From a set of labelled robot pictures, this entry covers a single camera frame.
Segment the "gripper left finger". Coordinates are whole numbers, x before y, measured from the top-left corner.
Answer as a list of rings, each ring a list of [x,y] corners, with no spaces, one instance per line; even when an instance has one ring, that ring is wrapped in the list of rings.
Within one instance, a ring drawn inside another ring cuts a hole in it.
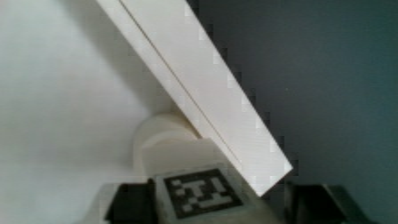
[[[154,190],[153,179],[117,186],[103,215],[105,224],[158,224]]]

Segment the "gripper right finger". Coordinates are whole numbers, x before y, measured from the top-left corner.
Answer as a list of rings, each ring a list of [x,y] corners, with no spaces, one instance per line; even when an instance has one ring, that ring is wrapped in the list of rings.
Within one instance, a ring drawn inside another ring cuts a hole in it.
[[[286,224],[378,224],[339,185],[286,184]]]

